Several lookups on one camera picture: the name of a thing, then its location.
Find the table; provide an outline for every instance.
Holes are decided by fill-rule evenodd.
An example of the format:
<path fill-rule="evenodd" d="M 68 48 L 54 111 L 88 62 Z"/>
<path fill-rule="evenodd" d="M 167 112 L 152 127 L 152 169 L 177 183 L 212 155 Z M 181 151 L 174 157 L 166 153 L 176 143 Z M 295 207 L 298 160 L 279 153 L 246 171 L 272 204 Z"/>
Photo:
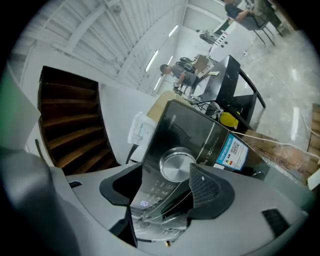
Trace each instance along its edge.
<path fill-rule="evenodd" d="M 249 79 L 249 77 L 240 68 L 239 62 L 231 55 L 218 62 L 210 71 L 219 71 L 219 75 L 210 76 L 204 92 L 199 95 L 199 99 L 204 102 L 216 102 L 224 111 L 233 115 L 239 124 L 252 130 L 250 120 L 252 118 L 256 100 L 260 101 L 263 108 L 266 104 L 259 91 Z M 238 78 L 241 76 L 253 91 L 252 95 L 234 96 Z"/>

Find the white wall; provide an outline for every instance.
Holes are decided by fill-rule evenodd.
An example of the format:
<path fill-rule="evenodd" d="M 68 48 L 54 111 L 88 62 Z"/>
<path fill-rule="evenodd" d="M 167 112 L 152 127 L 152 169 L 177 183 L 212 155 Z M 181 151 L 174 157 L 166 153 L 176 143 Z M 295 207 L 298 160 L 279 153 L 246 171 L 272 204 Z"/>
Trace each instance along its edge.
<path fill-rule="evenodd" d="M 211 44 L 202 40 L 196 31 L 182 26 L 171 65 L 176 63 L 181 57 L 188 57 L 194 60 L 198 54 L 206 56 L 209 54 L 210 48 Z M 161 95 L 165 91 L 171 91 L 173 89 L 173 82 L 176 81 L 176 78 L 166 75 L 162 79 L 161 85 L 158 86 L 157 94 Z"/>
<path fill-rule="evenodd" d="M 127 142 L 132 120 L 138 112 L 147 114 L 156 97 L 134 89 L 99 84 L 99 95 L 105 129 L 117 162 L 126 163 L 132 147 Z"/>
<path fill-rule="evenodd" d="M 41 75 L 41 71 L 43 66 L 48 66 L 55 69 L 60 69 L 66 72 L 70 72 L 100 83 L 107 84 L 109 87 L 114 87 L 117 89 L 130 90 L 125 85 L 115 81 L 105 73 L 99 71 L 98 69 L 90 66 L 89 64 L 80 61 L 76 58 L 68 56 L 57 49 L 51 47 L 49 44 L 43 42 L 37 42 L 36 45 L 31 50 L 27 63 L 25 64 L 25 72 L 24 76 L 21 79 L 20 87 L 27 98 L 31 101 L 31 103 L 37 108 L 38 107 L 38 90 L 39 90 L 39 79 Z M 119 103 L 125 102 L 128 100 L 127 98 L 118 98 Z M 111 147 L 115 146 L 115 143 L 118 139 L 119 134 L 108 134 Z M 29 148 L 30 153 L 39 155 L 38 150 L 36 148 L 35 139 L 38 139 L 40 142 L 40 150 L 44 156 L 46 163 L 50 166 L 53 166 L 53 163 L 47 153 L 45 146 L 42 143 L 41 132 L 39 129 L 39 125 L 36 124 L 31 131 L 31 134 L 27 140 L 27 146 Z"/>

